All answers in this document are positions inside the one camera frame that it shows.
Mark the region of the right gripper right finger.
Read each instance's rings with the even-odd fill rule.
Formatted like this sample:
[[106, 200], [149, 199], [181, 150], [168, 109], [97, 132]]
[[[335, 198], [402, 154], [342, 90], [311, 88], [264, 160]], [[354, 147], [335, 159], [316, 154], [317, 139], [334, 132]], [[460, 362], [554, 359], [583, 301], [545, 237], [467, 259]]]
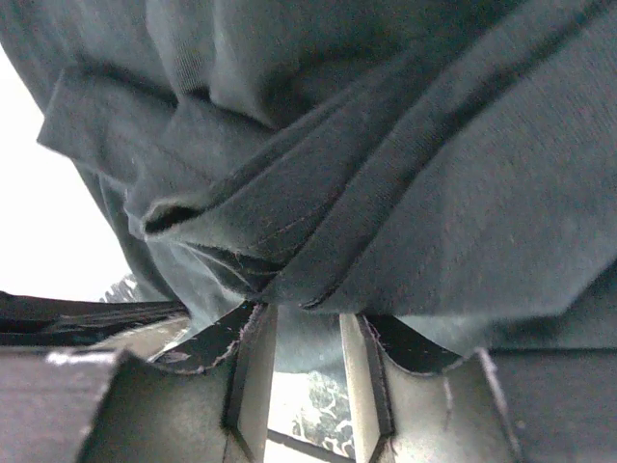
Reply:
[[612, 349], [458, 357], [391, 317], [339, 319], [360, 462], [612, 462]]

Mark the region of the black t shirt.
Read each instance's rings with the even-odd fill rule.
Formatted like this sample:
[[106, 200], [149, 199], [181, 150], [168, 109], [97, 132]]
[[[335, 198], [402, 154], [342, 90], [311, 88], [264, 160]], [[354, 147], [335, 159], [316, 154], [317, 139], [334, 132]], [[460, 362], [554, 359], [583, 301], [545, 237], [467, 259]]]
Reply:
[[616, 343], [612, 1], [5, 1], [1, 44], [143, 294], [460, 355]]

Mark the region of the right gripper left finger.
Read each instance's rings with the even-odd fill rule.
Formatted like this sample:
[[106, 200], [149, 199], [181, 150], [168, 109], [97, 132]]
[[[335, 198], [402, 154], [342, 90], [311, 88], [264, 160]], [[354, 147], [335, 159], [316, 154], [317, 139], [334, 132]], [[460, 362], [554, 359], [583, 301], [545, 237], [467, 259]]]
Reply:
[[5, 462], [260, 462], [277, 312], [248, 304], [155, 362], [121, 349], [1, 351]]

